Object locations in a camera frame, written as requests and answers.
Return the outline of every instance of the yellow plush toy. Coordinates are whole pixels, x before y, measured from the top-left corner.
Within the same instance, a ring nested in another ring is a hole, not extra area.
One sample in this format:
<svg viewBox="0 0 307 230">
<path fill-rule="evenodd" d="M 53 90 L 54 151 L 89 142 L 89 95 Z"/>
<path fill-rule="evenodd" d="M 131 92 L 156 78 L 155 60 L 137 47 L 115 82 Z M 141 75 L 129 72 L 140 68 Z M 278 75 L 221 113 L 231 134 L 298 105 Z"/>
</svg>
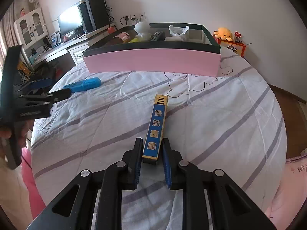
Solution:
<svg viewBox="0 0 307 230">
<path fill-rule="evenodd" d="M 216 38 L 221 38 L 221 40 L 232 41 L 232 33 L 228 28 L 220 27 L 218 31 L 214 31 Z"/>
</svg>

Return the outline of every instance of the white toy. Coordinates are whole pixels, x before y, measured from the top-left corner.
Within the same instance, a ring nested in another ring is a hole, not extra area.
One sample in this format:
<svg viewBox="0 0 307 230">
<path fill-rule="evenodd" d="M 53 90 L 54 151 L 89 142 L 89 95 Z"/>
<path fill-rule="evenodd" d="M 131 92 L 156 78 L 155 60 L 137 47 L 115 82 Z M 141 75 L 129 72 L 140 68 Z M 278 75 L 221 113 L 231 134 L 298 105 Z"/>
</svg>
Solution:
<svg viewBox="0 0 307 230">
<path fill-rule="evenodd" d="M 189 34 L 190 34 L 190 27 L 174 27 L 173 25 L 169 26 L 169 32 L 171 36 L 179 36 L 181 37 L 182 41 L 188 41 L 189 40 Z"/>
<path fill-rule="evenodd" d="M 139 22 L 135 25 L 136 36 L 139 41 L 150 41 L 151 33 L 149 33 L 150 25 L 146 22 Z"/>
</svg>

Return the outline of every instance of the wall socket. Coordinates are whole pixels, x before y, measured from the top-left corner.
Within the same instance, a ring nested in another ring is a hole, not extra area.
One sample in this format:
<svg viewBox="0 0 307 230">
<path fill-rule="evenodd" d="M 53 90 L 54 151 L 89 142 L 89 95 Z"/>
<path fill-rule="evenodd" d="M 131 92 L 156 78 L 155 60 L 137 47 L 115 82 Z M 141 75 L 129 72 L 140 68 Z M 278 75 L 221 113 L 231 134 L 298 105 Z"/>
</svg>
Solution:
<svg viewBox="0 0 307 230">
<path fill-rule="evenodd" d="M 139 18 L 141 18 L 140 20 L 146 19 L 145 12 L 140 13 Z"/>
<path fill-rule="evenodd" d="M 130 16 L 130 18 L 136 18 L 137 19 L 137 20 L 131 20 L 131 25 L 135 25 L 135 24 L 137 24 L 139 22 L 139 18 L 135 14 L 132 14 Z"/>
<path fill-rule="evenodd" d="M 129 26 L 129 25 L 131 25 L 131 17 L 130 17 L 130 15 L 124 15 L 124 17 L 128 17 L 128 21 L 127 21 L 127 26 Z M 125 20 L 125 18 L 122 18 L 122 24 L 124 24 L 124 27 L 126 27 L 126 20 Z"/>
</svg>

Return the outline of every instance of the metal screw head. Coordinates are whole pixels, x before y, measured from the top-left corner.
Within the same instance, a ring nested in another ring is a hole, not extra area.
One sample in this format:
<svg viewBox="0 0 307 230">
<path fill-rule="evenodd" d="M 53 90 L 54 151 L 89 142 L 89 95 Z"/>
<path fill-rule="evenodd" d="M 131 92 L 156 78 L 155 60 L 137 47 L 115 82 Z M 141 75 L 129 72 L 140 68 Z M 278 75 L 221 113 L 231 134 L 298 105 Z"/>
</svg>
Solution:
<svg viewBox="0 0 307 230">
<path fill-rule="evenodd" d="M 116 163 L 116 166 L 119 168 L 125 167 L 126 163 L 124 161 L 119 161 Z"/>
<path fill-rule="evenodd" d="M 89 170 L 82 170 L 81 171 L 81 176 L 83 176 L 83 177 L 86 177 L 86 176 L 88 176 L 90 174 L 90 171 Z"/>
<path fill-rule="evenodd" d="M 179 162 L 179 165 L 180 165 L 180 166 L 188 166 L 188 165 L 189 165 L 189 162 L 188 162 L 187 160 L 181 160 L 181 161 Z"/>
<path fill-rule="evenodd" d="M 215 173 L 217 176 L 223 176 L 223 175 L 224 175 L 224 171 L 222 171 L 222 170 L 216 170 L 216 171 L 214 171 L 214 173 Z"/>
</svg>

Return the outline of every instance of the storage box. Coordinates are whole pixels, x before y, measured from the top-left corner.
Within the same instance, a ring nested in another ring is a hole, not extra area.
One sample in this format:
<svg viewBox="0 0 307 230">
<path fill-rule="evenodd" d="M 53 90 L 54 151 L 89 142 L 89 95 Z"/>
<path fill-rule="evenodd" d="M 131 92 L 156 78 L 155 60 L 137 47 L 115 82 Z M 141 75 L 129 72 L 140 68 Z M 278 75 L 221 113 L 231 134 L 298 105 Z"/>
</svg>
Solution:
<svg viewBox="0 0 307 230">
<path fill-rule="evenodd" d="M 221 40 L 220 38 L 215 38 L 214 34 L 212 34 L 216 42 L 222 46 L 227 47 L 234 53 L 240 55 L 241 57 L 244 56 L 246 45 L 243 43 L 236 43 L 234 41 L 227 41 L 227 40 Z"/>
<path fill-rule="evenodd" d="M 217 77 L 220 66 L 220 46 L 203 25 L 181 23 L 153 23 L 152 35 L 168 27 L 190 27 L 189 42 L 151 41 L 104 46 L 121 32 L 136 36 L 134 26 L 123 27 L 83 52 L 90 73 L 117 71 L 154 71 L 190 73 Z"/>
</svg>

